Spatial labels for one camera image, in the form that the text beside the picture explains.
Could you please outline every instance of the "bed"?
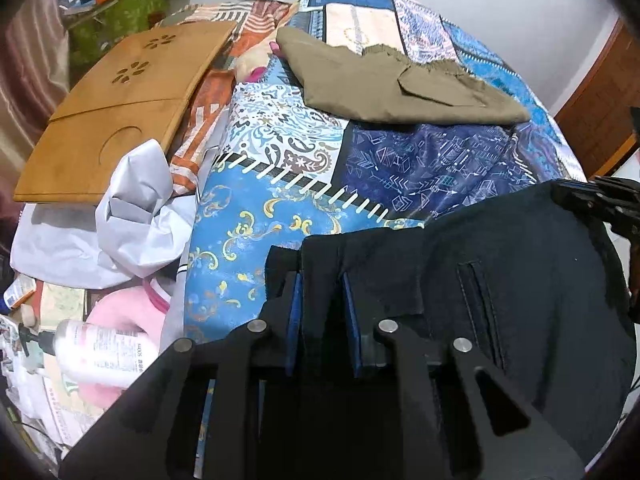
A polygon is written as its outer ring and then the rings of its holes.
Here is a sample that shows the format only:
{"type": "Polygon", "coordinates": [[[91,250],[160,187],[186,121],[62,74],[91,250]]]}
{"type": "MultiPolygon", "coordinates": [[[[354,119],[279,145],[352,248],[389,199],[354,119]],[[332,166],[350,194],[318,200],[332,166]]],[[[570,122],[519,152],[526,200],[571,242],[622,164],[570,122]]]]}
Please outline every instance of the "bed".
{"type": "MultiPolygon", "coordinates": [[[[311,234],[423,226],[537,182],[584,180],[558,126],[520,76],[415,0],[249,0],[192,10],[186,21],[238,23],[227,56],[217,62],[222,70],[207,74],[196,94],[185,137],[199,134],[204,146],[203,131],[227,121],[186,265],[184,333],[198,342],[257,317],[272,245],[298,248],[311,234]],[[274,42],[278,27],[297,27],[357,53],[384,43],[416,62],[454,59],[518,100],[531,119],[510,128],[392,128],[308,108],[274,42]],[[233,72],[224,69],[234,67],[239,82],[232,89],[233,72]]],[[[181,163],[174,157],[177,192],[195,186],[181,163]]]]}

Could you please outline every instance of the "black garment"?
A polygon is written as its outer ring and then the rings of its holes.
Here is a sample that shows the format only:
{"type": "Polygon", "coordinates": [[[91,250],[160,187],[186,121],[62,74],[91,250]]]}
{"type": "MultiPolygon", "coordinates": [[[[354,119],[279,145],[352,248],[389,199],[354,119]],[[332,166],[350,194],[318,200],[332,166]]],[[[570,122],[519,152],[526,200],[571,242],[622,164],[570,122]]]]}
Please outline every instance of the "black garment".
{"type": "MultiPolygon", "coordinates": [[[[271,283],[278,281],[279,251],[266,269],[271,283]]],[[[461,208],[424,229],[311,236],[299,264],[287,254],[282,268],[299,265],[303,275],[302,371],[319,378],[288,404],[295,412],[290,430],[298,432],[292,446],[313,442],[318,456],[353,461],[346,441],[385,452],[380,428],[397,430],[396,418],[381,417],[396,408],[388,390],[381,389],[376,404],[375,395],[358,400],[359,386],[341,383],[350,373],[340,339],[345,272],[351,283],[366,284],[384,317],[424,337],[451,342],[464,336],[479,345],[585,463],[615,427],[636,358],[622,267],[602,222],[557,206],[550,183],[461,208]],[[337,420],[314,423],[318,414],[337,420]]],[[[444,419],[460,409],[455,382],[444,377],[436,385],[444,419]]],[[[280,423],[286,418],[280,412],[280,423]]],[[[452,468],[464,468],[464,432],[440,430],[452,468]]],[[[315,468],[318,477],[337,471],[323,467],[315,468]]],[[[376,478],[394,477],[382,465],[372,469],[376,478]]],[[[362,472],[356,465],[350,471],[362,472]]]]}

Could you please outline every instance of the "orange patterned fabric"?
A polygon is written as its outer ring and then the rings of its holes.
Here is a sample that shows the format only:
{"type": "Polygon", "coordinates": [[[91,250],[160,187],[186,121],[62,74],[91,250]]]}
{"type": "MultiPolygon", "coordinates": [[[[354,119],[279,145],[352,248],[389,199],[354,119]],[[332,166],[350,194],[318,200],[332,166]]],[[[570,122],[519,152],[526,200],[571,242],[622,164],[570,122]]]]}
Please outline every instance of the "orange patterned fabric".
{"type": "Polygon", "coordinates": [[[204,75],[193,95],[185,121],[176,136],[182,138],[180,148],[172,156],[170,171],[174,195],[195,192],[197,174],[204,158],[207,141],[216,126],[220,112],[231,101],[235,85],[236,59],[271,34],[280,20],[288,16],[291,4],[274,0],[245,0],[216,6],[196,6],[184,22],[232,20],[237,23],[232,44],[220,54],[204,75]]]}

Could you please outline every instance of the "black pants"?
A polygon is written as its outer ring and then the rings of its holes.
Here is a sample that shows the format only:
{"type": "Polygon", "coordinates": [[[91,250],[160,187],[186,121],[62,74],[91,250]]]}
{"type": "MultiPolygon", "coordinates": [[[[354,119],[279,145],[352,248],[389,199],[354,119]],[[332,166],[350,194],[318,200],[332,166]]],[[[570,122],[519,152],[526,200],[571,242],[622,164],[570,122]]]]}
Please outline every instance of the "black pants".
{"type": "MultiPolygon", "coordinates": [[[[585,463],[615,427],[636,359],[622,267],[603,224],[553,203],[549,183],[424,229],[311,236],[299,252],[274,248],[270,297],[292,269],[303,275],[305,384],[268,389],[262,436],[278,435],[296,475],[399,477],[393,385],[350,382],[344,273],[366,284],[384,317],[426,338],[478,345],[585,463]]],[[[442,440],[460,472],[472,451],[464,425],[447,422],[447,413],[464,410],[456,378],[435,382],[442,440]]]]}

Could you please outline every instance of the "patchwork bedsheet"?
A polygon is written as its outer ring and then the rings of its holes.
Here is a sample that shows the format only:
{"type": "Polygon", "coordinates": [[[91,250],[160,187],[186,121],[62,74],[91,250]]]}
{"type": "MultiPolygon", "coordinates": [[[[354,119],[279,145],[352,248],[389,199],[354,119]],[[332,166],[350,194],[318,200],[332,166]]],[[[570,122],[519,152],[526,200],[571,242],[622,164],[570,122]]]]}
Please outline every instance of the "patchwork bedsheet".
{"type": "Polygon", "coordinates": [[[457,207],[553,178],[584,180],[558,126],[495,53],[414,0],[300,0],[288,27],[361,53],[387,44],[416,62],[454,59],[517,99],[531,120],[389,125],[305,106],[277,45],[236,84],[225,154],[213,165],[188,259],[184,329],[198,342],[257,316],[272,245],[309,234],[422,226],[457,207]]]}

